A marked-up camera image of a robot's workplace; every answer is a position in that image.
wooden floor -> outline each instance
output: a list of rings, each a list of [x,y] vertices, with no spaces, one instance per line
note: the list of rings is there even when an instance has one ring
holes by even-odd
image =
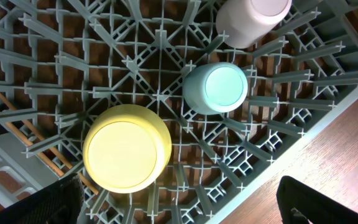
[[[222,223],[282,223],[275,194],[283,175],[358,212],[358,100]]]

yellow cup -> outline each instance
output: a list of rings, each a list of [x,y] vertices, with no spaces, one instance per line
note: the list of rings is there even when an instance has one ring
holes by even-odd
[[[83,146],[86,171],[101,187],[116,193],[146,188],[164,170],[172,143],[165,123],[138,105],[119,105],[92,124]]]

teal cup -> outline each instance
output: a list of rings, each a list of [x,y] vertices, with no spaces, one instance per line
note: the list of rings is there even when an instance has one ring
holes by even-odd
[[[183,97],[199,114],[232,111],[245,100],[248,82],[244,72],[227,62],[202,65],[191,71],[183,82]]]

